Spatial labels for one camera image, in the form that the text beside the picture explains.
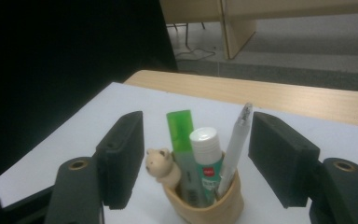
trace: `white pen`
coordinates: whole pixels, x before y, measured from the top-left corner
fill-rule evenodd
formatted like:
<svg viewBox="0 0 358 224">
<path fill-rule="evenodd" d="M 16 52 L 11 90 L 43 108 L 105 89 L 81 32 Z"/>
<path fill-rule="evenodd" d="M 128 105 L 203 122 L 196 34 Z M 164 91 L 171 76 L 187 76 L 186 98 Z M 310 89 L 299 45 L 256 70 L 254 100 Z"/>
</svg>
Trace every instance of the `white pen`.
<svg viewBox="0 0 358 224">
<path fill-rule="evenodd" d="M 247 103 L 234 124 L 226 156 L 223 158 L 222 168 L 220 170 L 221 180 L 216 192 L 218 199 L 222 198 L 228 191 L 232 178 L 237 170 L 243 144 L 251 130 L 252 112 L 252 104 Z"/>
</svg>

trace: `glue stick cap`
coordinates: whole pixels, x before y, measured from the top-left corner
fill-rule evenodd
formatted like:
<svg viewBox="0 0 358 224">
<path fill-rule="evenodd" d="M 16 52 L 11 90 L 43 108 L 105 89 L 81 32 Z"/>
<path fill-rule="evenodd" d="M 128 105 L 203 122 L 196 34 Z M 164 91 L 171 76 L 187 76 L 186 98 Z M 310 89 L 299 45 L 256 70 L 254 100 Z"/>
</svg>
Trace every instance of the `glue stick cap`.
<svg viewBox="0 0 358 224">
<path fill-rule="evenodd" d="M 222 158 L 222 150 L 215 128 L 199 128 L 191 133 L 190 140 L 194 158 L 198 164 L 213 164 Z"/>
<path fill-rule="evenodd" d="M 172 149 L 174 152 L 192 151 L 189 136 L 193 132 L 190 110 L 175 111 L 167 114 Z"/>
</svg>

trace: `green pen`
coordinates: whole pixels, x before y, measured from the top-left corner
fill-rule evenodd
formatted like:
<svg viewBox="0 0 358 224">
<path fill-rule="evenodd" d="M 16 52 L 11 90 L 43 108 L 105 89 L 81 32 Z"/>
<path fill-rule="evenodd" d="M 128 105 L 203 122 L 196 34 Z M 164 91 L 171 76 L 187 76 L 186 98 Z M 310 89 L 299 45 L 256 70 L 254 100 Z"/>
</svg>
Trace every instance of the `green pen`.
<svg viewBox="0 0 358 224">
<path fill-rule="evenodd" d="M 190 110 L 167 114 L 172 149 L 176 164 L 182 172 L 180 190 L 182 200 L 193 207 L 207 207 L 208 201 L 197 172 L 190 143 L 190 134 L 194 131 Z"/>
</svg>

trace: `animal figurine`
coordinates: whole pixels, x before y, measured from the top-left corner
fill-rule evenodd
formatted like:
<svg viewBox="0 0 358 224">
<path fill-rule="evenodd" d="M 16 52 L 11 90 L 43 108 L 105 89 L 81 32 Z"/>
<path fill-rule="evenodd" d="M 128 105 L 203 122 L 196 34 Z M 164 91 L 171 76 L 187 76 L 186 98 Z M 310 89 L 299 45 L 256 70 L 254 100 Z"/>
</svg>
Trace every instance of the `animal figurine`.
<svg viewBox="0 0 358 224">
<path fill-rule="evenodd" d="M 181 178 L 181 171 L 173 161 L 170 151 L 167 148 L 149 148 L 146 154 L 147 172 L 159 183 L 172 189 L 176 188 Z"/>
</svg>

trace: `brown pen holder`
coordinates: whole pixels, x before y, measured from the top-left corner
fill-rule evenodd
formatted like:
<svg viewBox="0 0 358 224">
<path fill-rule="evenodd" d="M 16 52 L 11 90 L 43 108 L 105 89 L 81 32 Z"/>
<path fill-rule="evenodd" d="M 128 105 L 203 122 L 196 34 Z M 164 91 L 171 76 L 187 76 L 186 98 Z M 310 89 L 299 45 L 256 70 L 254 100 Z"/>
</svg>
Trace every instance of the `brown pen holder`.
<svg viewBox="0 0 358 224">
<path fill-rule="evenodd" d="M 191 224 L 235 223 L 244 206 L 238 172 L 235 173 L 226 195 L 213 205 L 205 208 L 192 207 L 178 196 L 175 189 L 165 186 L 163 188 L 176 212 Z"/>
</svg>

